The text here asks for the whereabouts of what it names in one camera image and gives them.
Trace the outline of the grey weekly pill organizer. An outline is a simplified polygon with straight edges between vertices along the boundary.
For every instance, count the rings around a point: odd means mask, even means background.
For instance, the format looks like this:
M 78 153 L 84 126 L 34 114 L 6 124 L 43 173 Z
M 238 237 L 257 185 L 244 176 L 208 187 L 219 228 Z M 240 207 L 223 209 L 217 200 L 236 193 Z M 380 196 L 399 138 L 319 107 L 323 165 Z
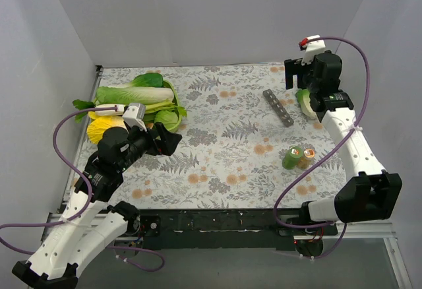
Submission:
M 262 95 L 270 104 L 271 108 L 275 111 L 276 115 L 280 118 L 285 127 L 290 127 L 294 124 L 294 121 L 291 116 L 288 114 L 281 102 L 277 99 L 275 94 L 270 89 L 264 90 L 262 92 Z

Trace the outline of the green pill bottle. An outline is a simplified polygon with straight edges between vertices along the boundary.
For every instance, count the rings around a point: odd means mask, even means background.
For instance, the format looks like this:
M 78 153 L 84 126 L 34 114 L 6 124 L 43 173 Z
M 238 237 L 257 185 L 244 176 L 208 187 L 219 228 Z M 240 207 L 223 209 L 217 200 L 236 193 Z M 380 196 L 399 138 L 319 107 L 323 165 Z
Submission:
M 282 166 L 287 169 L 293 169 L 303 156 L 303 150 L 299 146 L 292 146 L 286 152 L 282 161 Z

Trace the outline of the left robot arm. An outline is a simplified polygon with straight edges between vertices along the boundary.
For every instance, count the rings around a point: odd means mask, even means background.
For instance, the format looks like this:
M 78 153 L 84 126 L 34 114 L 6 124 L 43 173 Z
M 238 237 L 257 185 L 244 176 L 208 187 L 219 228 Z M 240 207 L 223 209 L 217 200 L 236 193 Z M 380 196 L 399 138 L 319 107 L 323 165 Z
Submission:
M 107 129 L 89 157 L 62 219 L 35 253 L 14 265 L 12 273 L 31 288 L 76 288 L 83 270 L 113 239 L 140 230 L 138 209 L 125 201 L 110 206 L 106 218 L 94 229 L 90 227 L 122 184 L 124 171 L 144 154 L 172 155 L 181 139 L 162 123 L 153 130 L 137 126 Z

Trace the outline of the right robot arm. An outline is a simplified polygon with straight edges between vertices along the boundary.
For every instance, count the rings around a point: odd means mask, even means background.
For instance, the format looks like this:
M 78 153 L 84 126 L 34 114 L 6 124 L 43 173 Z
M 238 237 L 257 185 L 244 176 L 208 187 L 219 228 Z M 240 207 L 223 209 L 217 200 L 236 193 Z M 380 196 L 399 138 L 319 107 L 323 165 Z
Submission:
M 389 219 L 402 188 L 398 174 L 390 174 L 377 160 L 360 128 L 349 95 L 340 90 L 342 60 L 331 51 L 319 53 L 310 64 L 301 59 L 284 62 L 286 88 L 310 92 L 310 105 L 338 147 L 346 184 L 335 197 L 308 201 L 299 211 L 299 229 L 316 233 L 322 222 L 343 223 Z

